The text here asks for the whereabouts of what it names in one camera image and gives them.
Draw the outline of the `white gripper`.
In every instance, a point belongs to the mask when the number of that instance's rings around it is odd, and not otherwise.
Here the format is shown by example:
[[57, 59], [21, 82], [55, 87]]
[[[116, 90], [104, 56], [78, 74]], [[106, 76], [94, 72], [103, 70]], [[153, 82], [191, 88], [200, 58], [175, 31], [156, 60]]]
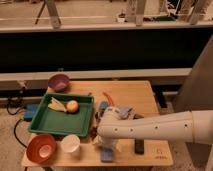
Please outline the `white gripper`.
[[99, 135], [97, 135], [94, 140], [92, 141], [92, 144], [99, 147], [105, 147], [110, 148], [112, 150], [116, 150], [118, 152], [121, 151], [121, 145], [119, 144], [118, 139], [110, 139], [110, 138], [104, 138]]

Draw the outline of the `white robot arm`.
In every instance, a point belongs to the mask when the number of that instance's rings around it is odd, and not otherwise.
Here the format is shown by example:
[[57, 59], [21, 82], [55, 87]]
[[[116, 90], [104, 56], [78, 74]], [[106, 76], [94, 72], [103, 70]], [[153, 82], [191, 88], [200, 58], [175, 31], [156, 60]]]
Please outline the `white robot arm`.
[[93, 144], [113, 149], [119, 139], [213, 144], [213, 110], [184, 111], [124, 120], [121, 110], [110, 106], [100, 119]]

